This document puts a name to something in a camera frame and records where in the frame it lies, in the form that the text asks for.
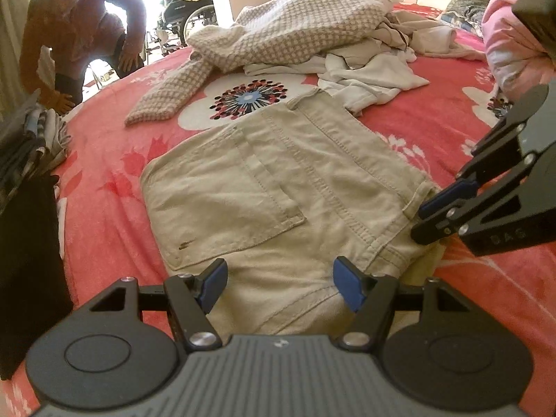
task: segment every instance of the houndstooth sweater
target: houndstooth sweater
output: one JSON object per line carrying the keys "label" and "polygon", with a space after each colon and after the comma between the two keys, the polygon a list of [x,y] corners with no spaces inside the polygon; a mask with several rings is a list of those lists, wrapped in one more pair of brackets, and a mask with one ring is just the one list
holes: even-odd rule
{"label": "houndstooth sweater", "polygon": [[171,118],[214,68],[228,73],[254,63],[303,63],[368,37],[390,10],[389,0],[273,0],[246,7],[229,28],[207,26],[191,34],[191,59],[141,98],[126,125]]}

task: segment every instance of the brown long sleeve shirt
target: brown long sleeve shirt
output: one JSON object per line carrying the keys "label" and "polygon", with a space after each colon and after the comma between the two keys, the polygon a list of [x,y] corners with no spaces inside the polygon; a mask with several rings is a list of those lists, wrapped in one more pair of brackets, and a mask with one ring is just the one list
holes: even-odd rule
{"label": "brown long sleeve shirt", "polygon": [[122,21],[106,11],[105,2],[125,9],[127,37],[123,50],[139,52],[145,41],[146,9],[142,0],[79,0],[68,20],[55,20],[40,8],[27,14],[19,68],[23,87],[30,93],[41,90],[40,102],[51,108],[59,92],[38,76],[41,47],[51,48],[56,73],[79,79],[87,64],[114,53],[124,33]]}

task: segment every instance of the gray gripper base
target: gray gripper base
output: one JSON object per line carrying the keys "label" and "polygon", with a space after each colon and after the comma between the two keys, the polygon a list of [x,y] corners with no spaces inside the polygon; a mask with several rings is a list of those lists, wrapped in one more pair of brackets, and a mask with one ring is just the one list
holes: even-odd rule
{"label": "gray gripper base", "polygon": [[191,355],[170,385],[128,408],[87,414],[46,405],[38,417],[523,417],[515,405],[480,413],[435,410],[391,385],[365,354],[327,336],[234,336]]}

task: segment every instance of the beige pants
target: beige pants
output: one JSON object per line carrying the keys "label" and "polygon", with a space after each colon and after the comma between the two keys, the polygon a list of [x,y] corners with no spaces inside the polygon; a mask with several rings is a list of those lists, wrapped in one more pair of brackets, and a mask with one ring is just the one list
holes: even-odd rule
{"label": "beige pants", "polygon": [[[399,277],[433,247],[409,232],[435,185],[318,89],[182,142],[141,186],[170,274],[228,262],[209,314],[224,339],[337,334],[351,314],[336,256]],[[434,268],[424,263],[417,276]]]}

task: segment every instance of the floral blanket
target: floral blanket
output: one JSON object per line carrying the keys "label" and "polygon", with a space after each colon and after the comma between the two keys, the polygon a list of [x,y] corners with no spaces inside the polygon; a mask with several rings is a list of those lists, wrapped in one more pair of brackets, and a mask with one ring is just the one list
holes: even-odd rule
{"label": "floral blanket", "polygon": [[[465,32],[458,41],[482,48],[478,38]],[[67,205],[66,276],[77,305],[122,276],[135,276],[142,285],[165,279],[139,189],[139,176],[151,159],[199,130],[291,98],[317,82],[317,77],[305,75],[257,80],[242,73],[213,76],[175,117],[125,127],[124,118],[140,97],[189,53],[180,50],[114,82],[72,112],[68,124],[72,151],[56,173],[61,176],[60,197]],[[470,159],[473,145],[498,120],[488,108],[494,82],[481,62],[420,57],[410,66],[430,84],[364,110],[360,120],[445,187]],[[534,417],[552,416],[556,404],[554,244],[475,258],[454,239],[436,274],[529,346],[535,369],[521,406]],[[145,321],[168,331],[162,313],[149,313]],[[23,366],[11,382],[4,383],[4,390],[13,416],[28,415],[38,406]]]}

